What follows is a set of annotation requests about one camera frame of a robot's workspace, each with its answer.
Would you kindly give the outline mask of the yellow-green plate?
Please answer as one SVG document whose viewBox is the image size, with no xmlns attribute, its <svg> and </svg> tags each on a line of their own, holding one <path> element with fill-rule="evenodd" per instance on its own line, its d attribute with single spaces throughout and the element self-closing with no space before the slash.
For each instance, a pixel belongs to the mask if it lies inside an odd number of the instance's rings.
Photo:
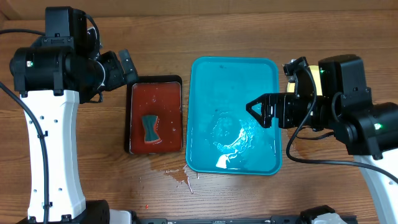
<svg viewBox="0 0 398 224">
<path fill-rule="evenodd" d="M 317 88 L 317 95 L 322 96 L 322 84 L 321 84 L 321 79 L 320 79 L 320 71 L 319 71 L 319 66 L 318 65 L 310 65 L 309 69 L 312 73 L 316 88 Z M 288 82 L 287 84 L 287 92 L 288 93 L 293 93 L 295 89 L 295 83 Z"/>
</svg>

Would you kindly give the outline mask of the dark green sponge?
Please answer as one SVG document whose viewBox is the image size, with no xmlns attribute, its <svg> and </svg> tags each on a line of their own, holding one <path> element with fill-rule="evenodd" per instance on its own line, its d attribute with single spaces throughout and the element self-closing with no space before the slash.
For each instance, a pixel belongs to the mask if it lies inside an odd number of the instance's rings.
<svg viewBox="0 0 398 224">
<path fill-rule="evenodd" d="M 142 117 L 142 125 L 144 128 L 144 143 L 157 144 L 161 142 L 161 138 L 157 132 L 159 117 L 148 114 Z"/>
</svg>

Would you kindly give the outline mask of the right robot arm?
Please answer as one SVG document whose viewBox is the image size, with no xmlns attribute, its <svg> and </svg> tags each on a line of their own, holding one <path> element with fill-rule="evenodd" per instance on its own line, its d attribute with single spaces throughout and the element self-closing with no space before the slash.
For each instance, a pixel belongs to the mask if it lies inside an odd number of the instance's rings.
<svg viewBox="0 0 398 224">
<path fill-rule="evenodd" d="M 281 129 L 295 128 L 287 157 L 303 164 L 358 167 L 381 223 L 397 223 L 397 104 L 375 105 L 366 84 L 363 60 L 355 54 L 324 58 L 318 63 L 321 87 L 305 57 L 283 66 L 294 91 L 266 93 L 247 103 L 246 111 L 263 127 L 278 120 Z M 301 159 L 290 146 L 305 127 L 330 129 L 353 161 Z"/>
</svg>

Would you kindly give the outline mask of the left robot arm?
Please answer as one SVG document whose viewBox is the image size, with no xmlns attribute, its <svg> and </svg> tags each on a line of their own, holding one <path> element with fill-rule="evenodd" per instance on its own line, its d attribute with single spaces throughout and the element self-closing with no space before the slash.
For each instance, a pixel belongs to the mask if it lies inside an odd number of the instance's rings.
<svg viewBox="0 0 398 224">
<path fill-rule="evenodd" d="M 16 50 L 10 62 L 30 149 L 31 193 L 25 223 L 132 223 L 134 214 L 113 210 L 105 200 L 88 201 L 78 172 L 76 117 L 84 103 L 134 83 L 127 50 L 100 52 L 93 18 L 72 7 L 48 7 L 45 32 Z"/>
</svg>

